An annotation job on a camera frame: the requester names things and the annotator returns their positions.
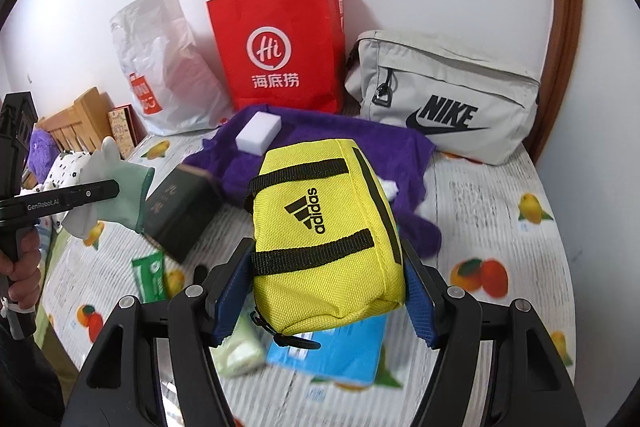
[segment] human hand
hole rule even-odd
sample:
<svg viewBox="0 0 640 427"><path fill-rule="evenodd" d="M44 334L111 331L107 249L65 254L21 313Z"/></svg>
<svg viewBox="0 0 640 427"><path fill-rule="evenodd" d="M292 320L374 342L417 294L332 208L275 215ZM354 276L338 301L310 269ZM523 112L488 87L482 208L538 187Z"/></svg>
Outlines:
<svg viewBox="0 0 640 427"><path fill-rule="evenodd" d="M9 288L9 298L23 310L36 305L40 297L40 236L36 229L27 233L21 241L20 261L12 261L0 251L0 274L14 281Z"/></svg>

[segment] light green package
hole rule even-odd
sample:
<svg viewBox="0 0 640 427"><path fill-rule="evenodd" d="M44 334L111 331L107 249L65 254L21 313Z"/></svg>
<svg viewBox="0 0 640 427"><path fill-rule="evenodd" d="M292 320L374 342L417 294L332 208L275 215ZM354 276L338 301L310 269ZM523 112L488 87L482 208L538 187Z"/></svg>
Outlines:
<svg viewBox="0 0 640 427"><path fill-rule="evenodd" d="M244 311L236 327L219 347L211 347L216 371L223 378L239 377L264 365L266 350L255 333L254 324Z"/></svg>
<svg viewBox="0 0 640 427"><path fill-rule="evenodd" d="M140 259L132 259L131 266L143 303L166 300L163 282L164 254L161 251Z"/></svg>

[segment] wooden bed headboard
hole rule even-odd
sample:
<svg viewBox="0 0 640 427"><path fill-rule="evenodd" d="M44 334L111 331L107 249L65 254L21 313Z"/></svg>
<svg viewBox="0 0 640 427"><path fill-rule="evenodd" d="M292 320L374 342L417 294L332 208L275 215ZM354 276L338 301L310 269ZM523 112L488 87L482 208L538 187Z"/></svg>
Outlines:
<svg viewBox="0 0 640 427"><path fill-rule="evenodd" d="M94 152L106 136L111 136L107 113L98 89L92 87L70 107L40 119L38 127L54 138L61 151Z"/></svg>

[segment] white plastic bag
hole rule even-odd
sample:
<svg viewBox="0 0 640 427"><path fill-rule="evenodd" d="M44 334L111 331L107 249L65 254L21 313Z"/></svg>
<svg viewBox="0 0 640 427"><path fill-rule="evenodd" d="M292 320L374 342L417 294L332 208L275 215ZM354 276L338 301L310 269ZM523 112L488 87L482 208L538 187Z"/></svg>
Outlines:
<svg viewBox="0 0 640 427"><path fill-rule="evenodd" d="M111 19L133 107L160 136L214 128L231 115L225 87L198 53L178 0L137 0Z"/></svg>

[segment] green package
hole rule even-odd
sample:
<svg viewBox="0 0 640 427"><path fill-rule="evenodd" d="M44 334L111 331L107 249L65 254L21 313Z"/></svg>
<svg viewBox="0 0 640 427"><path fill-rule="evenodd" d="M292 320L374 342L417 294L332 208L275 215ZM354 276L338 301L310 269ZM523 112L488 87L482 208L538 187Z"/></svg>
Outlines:
<svg viewBox="0 0 640 427"><path fill-rule="evenodd" d="M164 254L161 251L140 259L132 259L131 266L143 303L166 300L163 282Z"/></svg>

